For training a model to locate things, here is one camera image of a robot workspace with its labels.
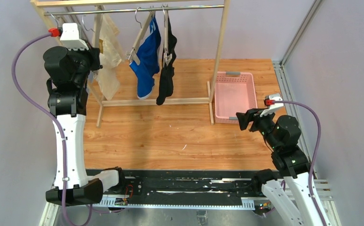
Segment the beige clip hanger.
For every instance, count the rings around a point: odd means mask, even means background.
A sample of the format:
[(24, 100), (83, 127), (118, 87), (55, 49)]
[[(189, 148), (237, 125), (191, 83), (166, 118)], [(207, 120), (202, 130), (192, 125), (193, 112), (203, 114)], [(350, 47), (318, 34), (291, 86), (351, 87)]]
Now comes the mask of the beige clip hanger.
[(92, 46), (95, 48), (100, 48), (100, 31), (103, 23), (103, 16), (101, 14), (96, 14), (94, 18), (94, 28), (93, 29), (87, 29), (85, 26), (85, 17), (87, 15), (82, 16), (82, 26), (85, 31), (92, 31), (93, 32), (93, 38), (92, 38)]

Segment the beige underwear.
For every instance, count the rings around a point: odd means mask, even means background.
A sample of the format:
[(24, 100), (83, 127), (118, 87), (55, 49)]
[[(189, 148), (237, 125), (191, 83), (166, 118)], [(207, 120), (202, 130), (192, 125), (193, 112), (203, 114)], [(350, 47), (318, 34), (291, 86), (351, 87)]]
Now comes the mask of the beige underwear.
[(103, 23), (100, 31), (100, 62), (103, 66), (97, 73), (96, 80), (105, 99), (112, 100), (120, 82), (116, 76), (116, 67), (125, 59), (123, 49), (117, 36), (120, 31), (113, 20), (107, 14), (103, 16)]

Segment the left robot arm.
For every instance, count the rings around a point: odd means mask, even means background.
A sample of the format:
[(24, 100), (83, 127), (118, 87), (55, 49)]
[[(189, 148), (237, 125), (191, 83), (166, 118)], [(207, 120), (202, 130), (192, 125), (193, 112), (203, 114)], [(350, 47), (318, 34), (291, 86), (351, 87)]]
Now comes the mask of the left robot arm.
[(100, 50), (94, 47), (72, 50), (62, 46), (48, 49), (44, 68), (47, 105), (53, 120), (57, 172), (54, 187), (46, 200), (63, 206), (99, 203), (105, 192), (121, 193), (126, 189), (125, 174), (120, 167), (107, 168), (89, 176), (84, 162), (84, 126), (87, 114), (87, 80), (91, 72), (101, 69)]

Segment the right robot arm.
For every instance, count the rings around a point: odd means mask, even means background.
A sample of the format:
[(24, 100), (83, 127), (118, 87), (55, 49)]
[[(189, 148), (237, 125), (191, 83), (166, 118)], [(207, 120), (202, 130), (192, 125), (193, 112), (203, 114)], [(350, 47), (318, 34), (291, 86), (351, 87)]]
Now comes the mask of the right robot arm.
[(263, 194), (273, 204), (283, 221), (290, 226), (329, 226), (331, 225), (314, 186), (310, 163), (298, 146), (301, 130), (297, 119), (282, 115), (273, 121), (274, 114), (261, 116), (263, 109), (250, 109), (237, 113), (241, 130), (260, 132), (272, 149), (274, 166), (283, 177), (294, 200), (292, 201), (272, 170), (264, 169), (255, 173), (252, 190)]

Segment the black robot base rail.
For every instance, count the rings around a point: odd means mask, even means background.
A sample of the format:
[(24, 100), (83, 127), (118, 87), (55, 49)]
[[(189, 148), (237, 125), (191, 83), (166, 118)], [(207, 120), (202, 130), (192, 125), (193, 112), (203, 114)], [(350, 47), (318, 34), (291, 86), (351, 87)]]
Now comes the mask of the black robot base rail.
[(99, 214), (125, 209), (251, 210), (261, 217), (273, 205), (251, 185), (254, 170), (128, 169), (125, 187), (106, 191), (94, 205)]

